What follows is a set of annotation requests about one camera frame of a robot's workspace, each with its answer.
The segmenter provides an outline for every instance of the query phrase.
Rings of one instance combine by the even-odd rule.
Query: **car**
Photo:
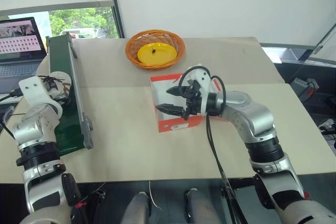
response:
[[[70,33],[72,38],[75,39],[88,39],[88,38],[106,38],[106,32],[102,28],[70,28],[64,29],[60,32],[60,35],[64,35],[66,32]]]

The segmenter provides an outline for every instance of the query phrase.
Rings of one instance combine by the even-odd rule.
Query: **yellow plate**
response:
[[[166,43],[155,42],[144,45],[138,51],[138,59],[144,64],[161,65],[165,64],[177,56],[174,47]]]

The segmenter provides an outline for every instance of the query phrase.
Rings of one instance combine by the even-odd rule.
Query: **laptop screen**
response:
[[[34,18],[0,21],[0,63],[38,60],[45,55]]]

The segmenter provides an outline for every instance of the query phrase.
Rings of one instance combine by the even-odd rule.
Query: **white table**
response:
[[[108,52],[100,50],[101,45],[108,44],[108,41],[116,49],[106,45],[105,50],[108,48]],[[187,50],[190,52],[190,46],[187,42],[188,39],[186,44]],[[62,159],[66,163],[67,171],[72,173],[76,181],[80,183],[219,178],[220,175],[206,139],[205,122],[189,129],[158,133],[151,91],[149,87],[146,87],[149,82],[148,85],[143,85],[144,87],[141,84],[147,83],[148,76],[161,74],[161,72],[140,70],[131,64],[128,66],[127,61],[123,62],[122,60],[124,55],[118,52],[123,43],[123,40],[75,40],[75,48],[80,57],[77,67],[80,73],[81,96],[84,109],[93,121],[92,136],[95,147],[92,150],[82,149],[63,156]],[[93,50],[93,47],[97,47],[99,54],[90,55],[91,51],[88,48]],[[96,60],[92,61],[90,57],[95,57]],[[189,61],[190,57],[191,55],[188,54],[185,60]],[[266,66],[269,59],[266,55],[263,57]],[[108,67],[103,69],[99,76],[94,76],[89,72],[86,76],[83,75],[88,70],[88,62],[91,64],[104,62],[104,58],[105,62],[109,64],[114,62],[117,66],[127,66],[126,69],[120,70],[112,67],[119,73],[117,81],[113,79],[106,82],[105,79],[98,80],[114,75],[107,70]],[[235,59],[241,63],[235,62],[229,65],[223,55],[218,59],[217,70],[222,66],[244,64],[241,58]],[[221,75],[219,71],[213,71],[212,67],[216,66],[209,67],[210,71],[225,76],[225,74]],[[132,80],[128,77],[129,75],[133,77],[134,72],[137,73],[134,76],[137,78],[135,78],[134,86],[129,86]],[[228,72],[239,73],[238,70],[223,67],[222,73]],[[247,76],[245,79],[243,78],[246,74],[255,81],[254,84],[233,84],[230,81],[236,80],[235,78],[225,77],[228,79],[225,82],[229,83],[226,85],[226,89],[244,91],[256,102],[266,105],[271,110],[275,118],[280,144],[289,154],[297,174],[335,172],[335,156],[291,87],[284,84],[282,79],[277,78],[277,72],[272,73],[272,76],[269,77],[270,79],[274,78],[274,83],[258,83],[261,81],[261,78],[258,78],[258,71],[246,72],[240,72],[234,77],[241,76],[241,79],[245,80],[248,79]],[[22,100],[16,113],[23,113],[27,110],[28,106]],[[13,116],[8,127],[12,127],[19,117],[19,115]],[[227,176],[230,178],[251,177],[254,172],[248,161],[249,156],[235,128],[229,122],[218,119],[212,119],[211,124],[218,157]],[[0,141],[2,144],[2,148],[0,148],[0,183],[22,183],[21,172],[23,169],[15,165],[15,159],[19,157],[15,141],[6,132],[2,132]]]

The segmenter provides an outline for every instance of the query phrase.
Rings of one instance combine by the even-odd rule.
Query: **orange basket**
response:
[[[148,65],[138,59],[139,49],[147,44],[161,42],[173,46],[177,52],[175,59],[161,65]],[[177,63],[184,55],[185,45],[183,40],[176,34],[164,30],[147,30],[134,35],[126,44],[126,56],[135,65],[150,70],[159,70],[170,67]]]

